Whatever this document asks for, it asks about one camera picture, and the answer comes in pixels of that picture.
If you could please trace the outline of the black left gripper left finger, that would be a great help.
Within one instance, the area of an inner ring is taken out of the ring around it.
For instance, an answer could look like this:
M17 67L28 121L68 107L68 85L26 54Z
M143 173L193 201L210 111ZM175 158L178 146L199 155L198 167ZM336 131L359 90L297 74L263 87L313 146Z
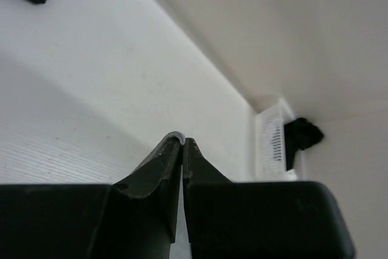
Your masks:
M155 212L128 196L131 174L111 185L3 184L1 257L148 258Z

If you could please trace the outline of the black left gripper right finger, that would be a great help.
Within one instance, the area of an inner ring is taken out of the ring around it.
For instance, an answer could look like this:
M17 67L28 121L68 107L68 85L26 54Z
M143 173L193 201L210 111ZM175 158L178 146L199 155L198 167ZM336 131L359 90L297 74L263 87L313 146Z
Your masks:
M331 191L314 181L237 183L189 138L182 153L193 258L353 258Z

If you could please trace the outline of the grey tank top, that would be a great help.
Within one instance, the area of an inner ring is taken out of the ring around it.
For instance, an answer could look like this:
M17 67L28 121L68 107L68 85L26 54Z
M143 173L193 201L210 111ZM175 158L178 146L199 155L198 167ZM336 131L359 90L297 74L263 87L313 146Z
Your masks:
M175 242L184 142L181 133L168 133L130 176L128 196L148 200L155 212L154 221L146 220L153 228L145 240L148 258L169 258Z

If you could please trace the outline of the white plastic laundry basket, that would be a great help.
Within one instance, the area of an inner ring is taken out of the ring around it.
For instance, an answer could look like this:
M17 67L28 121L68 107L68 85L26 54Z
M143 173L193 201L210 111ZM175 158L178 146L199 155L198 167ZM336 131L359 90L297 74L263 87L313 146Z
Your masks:
M306 179L305 154L298 152L294 166L286 169L284 125L296 118L288 103L280 98L256 114L255 160L253 169L257 181L296 181Z

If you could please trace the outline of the black crumpled garment in basket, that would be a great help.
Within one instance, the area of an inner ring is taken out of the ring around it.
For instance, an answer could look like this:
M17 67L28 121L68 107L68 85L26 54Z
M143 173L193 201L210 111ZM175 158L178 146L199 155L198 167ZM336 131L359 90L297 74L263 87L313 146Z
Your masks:
M324 139L321 129L306 118L297 118L284 125L286 171L292 170L298 151L317 145Z

